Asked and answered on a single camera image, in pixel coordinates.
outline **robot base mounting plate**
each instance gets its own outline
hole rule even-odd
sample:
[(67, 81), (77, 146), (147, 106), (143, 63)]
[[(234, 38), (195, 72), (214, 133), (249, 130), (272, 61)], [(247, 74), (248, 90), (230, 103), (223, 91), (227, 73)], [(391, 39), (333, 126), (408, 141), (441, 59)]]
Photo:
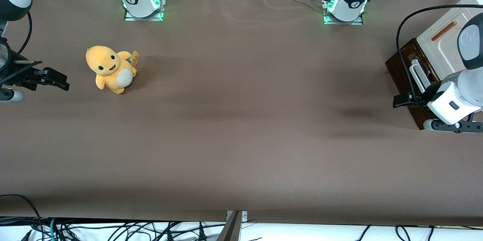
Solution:
[(324, 10), (324, 24), (336, 24), (336, 25), (362, 25), (362, 14), (357, 17), (357, 19), (353, 21), (341, 21), (338, 20), (331, 12), (328, 11), (329, 5), (333, 4), (332, 2), (325, 2), (322, 1), (322, 9)]

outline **stuffed animal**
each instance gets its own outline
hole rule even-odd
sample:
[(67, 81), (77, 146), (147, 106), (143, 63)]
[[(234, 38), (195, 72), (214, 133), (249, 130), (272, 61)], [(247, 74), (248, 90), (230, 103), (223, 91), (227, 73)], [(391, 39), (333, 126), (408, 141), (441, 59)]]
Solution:
[(132, 78), (138, 72), (135, 68), (138, 59), (139, 54), (136, 51), (132, 55), (129, 52), (115, 53), (104, 46), (94, 46), (86, 52), (90, 69), (97, 73), (97, 87), (104, 89), (104, 85), (107, 85), (116, 94), (124, 93), (124, 88), (131, 84)]

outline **white surface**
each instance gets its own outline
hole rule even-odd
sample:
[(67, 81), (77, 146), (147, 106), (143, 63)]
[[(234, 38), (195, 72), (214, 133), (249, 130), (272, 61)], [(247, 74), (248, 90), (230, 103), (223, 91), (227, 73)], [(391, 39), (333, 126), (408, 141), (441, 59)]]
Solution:
[[(118, 224), (83, 224), (85, 227), (105, 227), (119, 226)], [(162, 231), (167, 223), (155, 223), (157, 231)], [(173, 230), (186, 230), (198, 227), (198, 222), (183, 222), (174, 227)], [(240, 241), (251, 241), (262, 238), (261, 241), (355, 241), (359, 238), (366, 226), (349, 225), (315, 225), (315, 224), (262, 224), (262, 223), (243, 223)], [(207, 236), (219, 234), (222, 227), (204, 229)], [(19, 241), (30, 230), (28, 226), (0, 227), (0, 241)], [(74, 229), (78, 238), (82, 241), (107, 241), (107, 238), (116, 229)], [(426, 227), (406, 227), (412, 241), (425, 241), (429, 235), (429, 228)], [(40, 233), (32, 232), (30, 241), (39, 239)], [(193, 233), (188, 233), (176, 238), (178, 241), (189, 240), (196, 237)], [(123, 241), (126, 234), (123, 234), (117, 241)], [(398, 241), (395, 234), (395, 227), (371, 226), (364, 236), (363, 241)], [(481, 241), (483, 240), (483, 230), (471, 229), (442, 229), (435, 228), (431, 241)], [(149, 241), (146, 234), (134, 234), (129, 241)]]

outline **metal frame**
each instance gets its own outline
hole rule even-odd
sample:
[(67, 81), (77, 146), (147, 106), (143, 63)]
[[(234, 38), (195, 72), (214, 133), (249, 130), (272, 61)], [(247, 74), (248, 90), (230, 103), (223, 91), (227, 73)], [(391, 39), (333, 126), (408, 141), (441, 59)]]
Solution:
[(248, 215), (246, 211), (240, 210), (228, 211), (226, 215), (228, 216), (228, 221), (226, 221), (216, 241), (239, 241), (243, 219), (248, 219)]

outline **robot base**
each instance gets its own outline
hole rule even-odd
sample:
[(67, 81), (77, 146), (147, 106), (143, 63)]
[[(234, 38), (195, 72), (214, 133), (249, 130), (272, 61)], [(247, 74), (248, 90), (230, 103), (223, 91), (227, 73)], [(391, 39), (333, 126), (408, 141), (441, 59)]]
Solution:
[(337, 25), (362, 25), (362, 15), (359, 15), (357, 19), (353, 21), (341, 21), (338, 20), (333, 14), (328, 11), (328, 6), (333, 2), (322, 1), (322, 9), (324, 10), (324, 24), (337, 24)]
[(143, 18), (138, 18), (131, 15), (131, 13), (128, 12), (128, 9), (126, 8), (126, 6), (124, 6), (124, 9), (126, 9), (126, 13), (124, 14), (124, 20), (125, 21), (163, 21), (164, 7), (166, 5), (166, 0), (152, 0), (152, 3), (159, 7), (154, 12), (152, 12), (151, 15)]

